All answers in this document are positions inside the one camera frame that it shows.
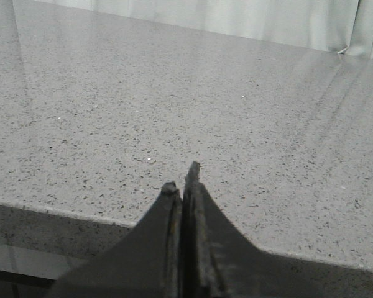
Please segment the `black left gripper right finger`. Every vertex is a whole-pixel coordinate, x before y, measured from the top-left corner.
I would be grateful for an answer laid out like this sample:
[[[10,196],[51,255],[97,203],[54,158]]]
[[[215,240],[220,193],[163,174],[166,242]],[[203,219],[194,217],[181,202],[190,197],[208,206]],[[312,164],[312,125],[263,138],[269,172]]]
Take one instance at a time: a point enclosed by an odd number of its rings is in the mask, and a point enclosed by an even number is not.
[[[373,297],[373,271],[261,250],[223,214],[199,179],[185,177],[185,297]]]

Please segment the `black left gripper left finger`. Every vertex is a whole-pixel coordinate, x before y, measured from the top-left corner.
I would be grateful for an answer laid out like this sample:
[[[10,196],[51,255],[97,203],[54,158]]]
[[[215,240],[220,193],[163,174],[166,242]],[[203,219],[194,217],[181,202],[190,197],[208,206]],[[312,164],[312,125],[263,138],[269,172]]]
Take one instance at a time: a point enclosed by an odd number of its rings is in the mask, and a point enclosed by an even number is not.
[[[60,277],[48,296],[179,297],[181,208],[175,183],[165,183],[119,243]]]

